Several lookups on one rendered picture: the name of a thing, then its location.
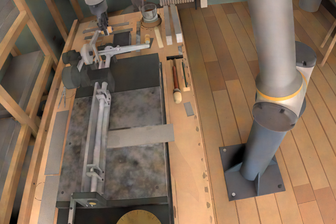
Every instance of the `wooden floor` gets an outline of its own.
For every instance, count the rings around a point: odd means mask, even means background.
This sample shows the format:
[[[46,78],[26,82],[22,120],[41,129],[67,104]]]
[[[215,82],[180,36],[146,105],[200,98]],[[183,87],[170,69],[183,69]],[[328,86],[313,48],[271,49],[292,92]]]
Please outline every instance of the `wooden floor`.
[[[296,40],[317,54],[335,18],[321,6],[305,12],[293,0]],[[219,147],[245,143],[259,72],[247,2],[179,10],[198,101],[215,223],[336,223],[336,48],[315,66],[306,111],[276,153],[285,192],[228,201]]]

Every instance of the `yellow gauge disc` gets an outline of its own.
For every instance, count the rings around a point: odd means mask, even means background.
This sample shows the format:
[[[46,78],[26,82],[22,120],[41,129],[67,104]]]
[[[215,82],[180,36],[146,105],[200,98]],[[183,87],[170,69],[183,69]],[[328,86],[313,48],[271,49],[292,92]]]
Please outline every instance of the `yellow gauge disc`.
[[[130,211],[122,216],[117,224],[161,224],[159,219],[145,210]]]

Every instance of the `square metal base plate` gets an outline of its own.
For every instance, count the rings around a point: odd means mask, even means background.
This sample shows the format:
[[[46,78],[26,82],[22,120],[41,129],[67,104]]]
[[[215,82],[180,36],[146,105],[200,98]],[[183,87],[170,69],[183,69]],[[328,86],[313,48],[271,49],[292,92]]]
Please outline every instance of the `square metal base plate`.
[[[269,165],[264,174],[260,177],[259,195],[257,195],[254,181],[245,179],[239,171],[225,173],[225,171],[242,161],[245,144],[220,147],[219,150],[221,153],[221,161],[229,201],[285,191],[285,186],[277,163]]]

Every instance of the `wooden stick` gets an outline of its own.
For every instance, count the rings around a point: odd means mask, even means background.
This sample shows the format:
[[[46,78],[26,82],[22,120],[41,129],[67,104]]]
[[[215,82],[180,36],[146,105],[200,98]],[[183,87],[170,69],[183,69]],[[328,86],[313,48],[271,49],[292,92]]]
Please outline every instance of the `wooden stick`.
[[[329,48],[328,48],[328,50],[327,50],[327,53],[326,53],[326,55],[324,56],[324,59],[323,59],[323,61],[322,61],[322,63],[321,63],[321,67],[323,67],[324,64],[326,63],[326,61],[327,61],[327,59],[328,59],[328,57],[329,57],[329,54],[330,54],[332,48],[334,47],[335,43],[336,43],[336,35],[335,35],[334,38],[332,39],[332,42],[331,42],[331,44],[330,44],[330,46],[329,46]]]
[[[326,44],[326,42],[328,41],[332,31],[334,30],[334,28],[336,27],[336,20],[334,21],[334,23],[332,24],[331,28],[329,29],[325,39],[323,40],[323,43],[321,44],[321,48],[324,47],[324,45]]]

